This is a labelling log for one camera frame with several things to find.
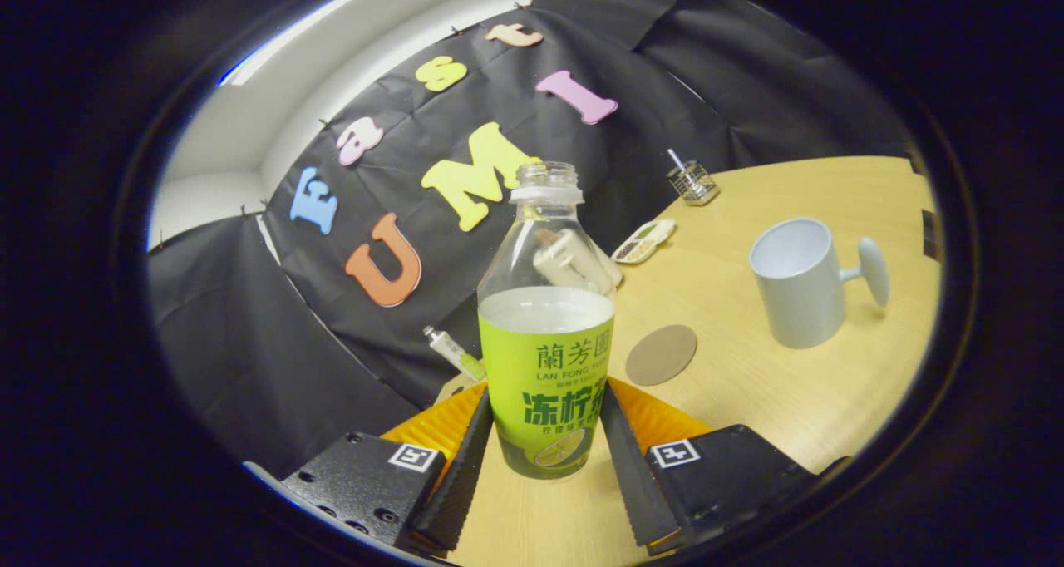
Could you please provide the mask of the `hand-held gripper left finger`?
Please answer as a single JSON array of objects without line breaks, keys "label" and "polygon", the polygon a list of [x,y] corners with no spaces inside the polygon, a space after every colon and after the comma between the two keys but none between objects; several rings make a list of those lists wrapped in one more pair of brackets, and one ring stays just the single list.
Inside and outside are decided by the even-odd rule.
[{"label": "hand-held gripper left finger", "polygon": [[344,530],[419,555],[456,550],[493,417],[479,382],[375,436],[343,434],[281,491]]}]

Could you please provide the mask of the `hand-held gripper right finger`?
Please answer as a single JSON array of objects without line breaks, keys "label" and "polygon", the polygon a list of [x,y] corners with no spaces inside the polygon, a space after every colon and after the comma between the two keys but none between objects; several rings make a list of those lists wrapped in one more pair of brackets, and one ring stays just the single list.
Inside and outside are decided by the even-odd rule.
[{"label": "hand-held gripper right finger", "polygon": [[714,540],[820,479],[751,427],[713,430],[614,377],[600,419],[628,523],[649,551]]}]

